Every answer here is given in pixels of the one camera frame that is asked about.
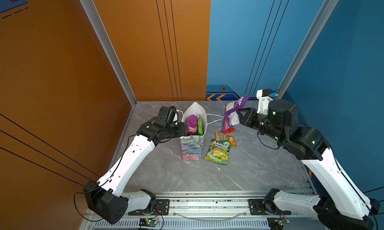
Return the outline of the purple white snack bag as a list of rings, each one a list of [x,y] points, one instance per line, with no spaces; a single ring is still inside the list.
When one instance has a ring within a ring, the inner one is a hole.
[[[249,99],[249,96],[244,95],[240,99],[232,101],[224,106],[223,123],[222,123],[223,132],[240,123],[240,118],[239,118],[239,115],[237,114],[237,110],[242,109],[245,106],[248,99]]]

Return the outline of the magenta grape candy bag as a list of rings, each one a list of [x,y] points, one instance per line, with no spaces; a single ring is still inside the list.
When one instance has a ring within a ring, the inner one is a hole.
[[[195,115],[189,116],[186,128],[187,136],[198,136],[198,119]]]

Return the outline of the floral white paper bag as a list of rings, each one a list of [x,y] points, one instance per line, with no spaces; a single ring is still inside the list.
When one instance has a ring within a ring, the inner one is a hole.
[[[223,116],[209,114],[197,102],[192,103],[182,114],[183,136],[180,137],[184,161],[200,161],[208,125],[219,122]]]

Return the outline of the green Lays chips bag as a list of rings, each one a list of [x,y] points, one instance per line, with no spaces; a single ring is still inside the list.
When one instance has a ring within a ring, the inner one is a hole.
[[[203,121],[202,121],[202,116],[199,115],[198,119],[198,135],[203,136],[204,135],[204,130],[203,130]]]

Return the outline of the orange cracker snack packet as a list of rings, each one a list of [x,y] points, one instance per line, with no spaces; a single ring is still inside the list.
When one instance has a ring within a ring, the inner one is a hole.
[[[215,131],[215,141],[222,142],[222,141],[228,141],[229,135],[222,131]]]

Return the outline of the yellow green candy bag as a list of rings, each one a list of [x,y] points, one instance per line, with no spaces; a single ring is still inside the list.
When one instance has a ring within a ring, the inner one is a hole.
[[[228,140],[216,141],[215,139],[212,139],[205,160],[226,166],[228,164],[231,146],[232,145]]]

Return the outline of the small red snack packet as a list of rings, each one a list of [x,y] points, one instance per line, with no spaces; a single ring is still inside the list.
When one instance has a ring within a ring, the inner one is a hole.
[[[224,133],[230,134],[230,133],[232,133],[235,130],[236,130],[235,128],[228,128],[228,129],[224,130]]]

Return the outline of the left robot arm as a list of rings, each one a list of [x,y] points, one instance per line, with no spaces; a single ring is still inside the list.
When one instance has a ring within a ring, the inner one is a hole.
[[[158,115],[140,126],[119,160],[98,181],[89,181],[83,190],[88,208],[113,225],[125,213],[155,210],[156,195],[141,189],[123,195],[126,184],[146,156],[158,144],[184,135],[185,126],[179,121],[176,107],[161,107]]]

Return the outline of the small orange candy packet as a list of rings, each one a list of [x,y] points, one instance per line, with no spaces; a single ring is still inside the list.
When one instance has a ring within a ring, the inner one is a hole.
[[[237,146],[237,143],[235,142],[235,139],[233,136],[228,135],[227,139],[230,142],[231,146]]]

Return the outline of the right green circuit board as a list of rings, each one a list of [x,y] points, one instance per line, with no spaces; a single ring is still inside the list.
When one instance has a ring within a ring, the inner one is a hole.
[[[286,218],[283,218],[283,219],[276,219],[276,220],[275,220],[275,223],[280,227],[280,229],[282,229],[282,228],[284,227],[284,225],[290,223],[290,220],[288,220],[288,219],[286,219]]]

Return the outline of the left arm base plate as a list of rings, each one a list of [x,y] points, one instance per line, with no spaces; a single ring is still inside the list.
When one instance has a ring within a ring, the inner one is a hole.
[[[169,199],[156,199],[155,208],[153,211],[147,210],[136,210],[129,212],[129,216],[155,216],[160,213],[162,216],[167,216],[170,210],[170,200]]]

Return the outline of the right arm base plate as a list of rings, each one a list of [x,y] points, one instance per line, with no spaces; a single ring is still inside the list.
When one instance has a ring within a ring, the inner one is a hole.
[[[265,216],[277,216],[277,215],[291,215],[291,211],[281,211],[273,202],[265,202],[262,199],[249,199],[249,210],[251,215],[265,215]]]

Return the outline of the aluminium front rail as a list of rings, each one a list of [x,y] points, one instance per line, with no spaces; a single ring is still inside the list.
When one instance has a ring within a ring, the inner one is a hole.
[[[205,191],[162,192],[156,199],[169,199],[167,216],[124,216],[111,225],[95,213],[87,211],[81,230],[325,230],[313,217],[293,210],[291,215],[251,215],[249,199],[264,199],[267,191]],[[286,218],[289,224],[282,229],[276,219]],[[157,219],[155,228],[139,228],[140,219]]]

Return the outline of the right aluminium frame post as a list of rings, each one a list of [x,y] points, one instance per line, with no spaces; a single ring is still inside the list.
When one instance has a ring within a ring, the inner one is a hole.
[[[300,69],[302,63],[307,57],[309,51],[311,50],[313,44],[327,23],[330,15],[334,11],[339,0],[324,0],[322,3],[313,23],[311,24],[299,50],[297,51],[293,61],[291,62],[290,67],[288,68],[283,80],[281,81],[278,90],[276,99],[281,99],[285,92],[287,91],[289,85]]]

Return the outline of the left aluminium frame post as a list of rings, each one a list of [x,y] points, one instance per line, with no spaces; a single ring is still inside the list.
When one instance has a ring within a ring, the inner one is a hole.
[[[131,104],[135,107],[137,104],[137,99],[134,95],[134,92],[131,88],[131,85],[128,81],[126,73],[121,65],[121,62],[118,58],[118,55],[114,49],[114,46],[110,40],[110,37],[107,33],[107,30],[103,24],[103,21],[99,15],[99,12],[96,8],[96,5],[93,0],[80,0],[80,3],[85,10],[85,13],[101,43],[106,56],[108,57],[111,66]]]

